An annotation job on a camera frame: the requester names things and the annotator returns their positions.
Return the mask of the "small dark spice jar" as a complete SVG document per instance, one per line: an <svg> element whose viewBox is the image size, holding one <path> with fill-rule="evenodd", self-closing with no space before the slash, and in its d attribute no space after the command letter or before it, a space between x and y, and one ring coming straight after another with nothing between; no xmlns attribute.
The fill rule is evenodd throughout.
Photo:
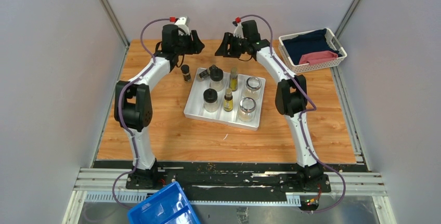
<svg viewBox="0 0 441 224"><path fill-rule="evenodd" d="M180 67L182 74L183 74L183 79L186 83L190 83L191 82L191 74L190 74L190 68L189 65L187 64L183 64Z"/></svg>
<svg viewBox="0 0 441 224"><path fill-rule="evenodd" d="M205 79L207 79L207 78L209 78L209 77L210 77L210 71L209 71L209 69L205 69L205 70L203 70L202 72L200 72L200 73L197 75L197 79L200 80L200 81L203 81L203 80L205 80Z"/></svg>

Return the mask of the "black lid bead jar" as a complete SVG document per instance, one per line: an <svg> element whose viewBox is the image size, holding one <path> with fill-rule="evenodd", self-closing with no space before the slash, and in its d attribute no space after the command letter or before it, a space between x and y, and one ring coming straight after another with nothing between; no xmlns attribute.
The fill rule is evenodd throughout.
<svg viewBox="0 0 441 224"><path fill-rule="evenodd" d="M224 88L223 79L224 72L221 68L212 65L209 68L210 72L210 87L216 91L221 91Z"/></svg>
<svg viewBox="0 0 441 224"><path fill-rule="evenodd" d="M204 109L207 112L216 112L218 110L218 93L212 88L203 92Z"/></svg>

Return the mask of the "yellow label sauce bottle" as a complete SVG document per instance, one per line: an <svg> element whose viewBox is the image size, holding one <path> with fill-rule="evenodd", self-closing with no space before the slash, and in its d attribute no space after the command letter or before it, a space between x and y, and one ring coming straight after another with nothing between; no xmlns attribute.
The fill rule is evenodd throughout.
<svg viewBox="0 0 441 224"><path fill-rule="evenodd" d="M224 94L223 109L226 112L230 112L233 110L233 106L234 104L233 104L232 90L230 88L227 88Z"/></svg>
<svg viewBox="0 0 441 224"><path fill-rule="evenodd" d="M230 70L229 88L232 91L236 91L238 89L238 69L237 69L237 67L232 67Z"/></svg>

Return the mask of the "glass jar with grains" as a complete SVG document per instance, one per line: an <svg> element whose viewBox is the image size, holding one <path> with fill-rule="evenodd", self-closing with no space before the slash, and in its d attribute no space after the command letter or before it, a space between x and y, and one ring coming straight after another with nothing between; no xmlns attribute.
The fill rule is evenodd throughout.
<svg viewBox="0 0 441 224"><path fill-rule="evenodd" d="M262 81L258 77L255 76L248 77L245 82L243 96L258 101L260 98L261 87L262 87Z"/></svg>

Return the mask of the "glass jar front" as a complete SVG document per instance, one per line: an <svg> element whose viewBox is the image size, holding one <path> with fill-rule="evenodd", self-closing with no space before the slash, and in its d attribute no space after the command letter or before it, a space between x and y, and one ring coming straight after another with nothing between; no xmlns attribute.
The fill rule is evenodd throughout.
<svg viewBox="0 0 441 224"><path fill-rule="evenodd" d="M255 118L257 103L251 97L244 97L239 102L238 118L242 122L251 122Z"/></svg>

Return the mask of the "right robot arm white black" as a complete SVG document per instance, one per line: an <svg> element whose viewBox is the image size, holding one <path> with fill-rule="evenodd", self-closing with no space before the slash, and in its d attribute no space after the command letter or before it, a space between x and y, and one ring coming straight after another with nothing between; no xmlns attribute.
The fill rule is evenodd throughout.
<svg viewBox="0 0 441 224"><path fill-rule="evenodd" d="M275 106L285 117L296 150L299 170L295 179L286 180L284 185L298 186L303 191L326 186L323 165L317 160L306 121L308 96L305 92L306 79L293 73L277 56L272 41L262 39L254 20L243 21L237 17L233 21L234 32L226 32L216 56L239 58L249 54L261 64L277 83Z"/></svg>

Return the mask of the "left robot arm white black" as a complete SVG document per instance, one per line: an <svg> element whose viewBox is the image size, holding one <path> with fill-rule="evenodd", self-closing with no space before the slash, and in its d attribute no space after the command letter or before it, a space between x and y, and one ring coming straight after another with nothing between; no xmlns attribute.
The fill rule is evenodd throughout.
<svg viewBox="0 0 441 224"><path fill-rule="evenodd" d="M133 154L131 183L154 189L159 184L158 163L153 154L148 126L153 117L151 91L178 66L179 57L199 54L205 45L195 30L186 23L166 24L158 50L149 63L129 81L118 81L115 87L114 117L126 132Z"/></svg>

